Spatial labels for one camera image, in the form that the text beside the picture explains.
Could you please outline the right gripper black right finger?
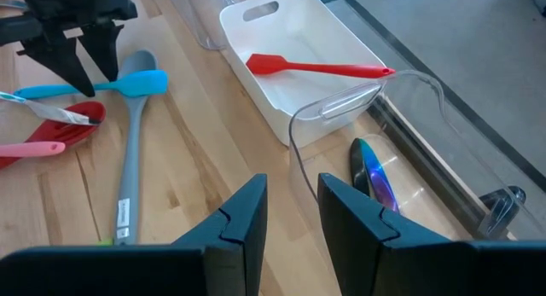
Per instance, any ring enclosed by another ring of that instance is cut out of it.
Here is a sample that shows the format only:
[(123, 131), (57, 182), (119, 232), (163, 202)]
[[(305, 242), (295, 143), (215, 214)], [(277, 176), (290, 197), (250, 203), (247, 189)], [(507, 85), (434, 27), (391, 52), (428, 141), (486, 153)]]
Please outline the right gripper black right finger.
[(331, 174), (317, 189), (344, 295), (545, 295), (542, 241), (451, 241)]

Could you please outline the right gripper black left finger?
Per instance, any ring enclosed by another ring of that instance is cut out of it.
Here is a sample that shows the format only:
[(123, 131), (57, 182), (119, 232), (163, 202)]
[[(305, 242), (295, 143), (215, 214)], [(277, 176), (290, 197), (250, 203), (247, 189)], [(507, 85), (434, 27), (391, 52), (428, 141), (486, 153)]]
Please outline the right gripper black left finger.
[(3, 295), (256, 295), (267, 176), (254, 175), (171, 244), (32, 247), (1, 260)]

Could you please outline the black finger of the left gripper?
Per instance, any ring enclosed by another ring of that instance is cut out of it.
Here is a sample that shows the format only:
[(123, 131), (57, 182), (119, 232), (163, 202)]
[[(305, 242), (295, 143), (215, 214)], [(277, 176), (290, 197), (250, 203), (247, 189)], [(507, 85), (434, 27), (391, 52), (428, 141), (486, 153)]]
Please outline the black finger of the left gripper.
[(78, 37), (93, 62), (109, 81), (115, 81), (118, 77), (116, 41), (123, 28), (123, 25), (116, 26), (112, 21), (109, 21), (104, 24), (82, 27), (83, 35)]
[(20, 43), (23, 49), (17, 55), (26, 55), (48, 68), (85, 96), (96, 94), (76, 54), (76, 38), (67, 38), (63, 31), (53, 29)]

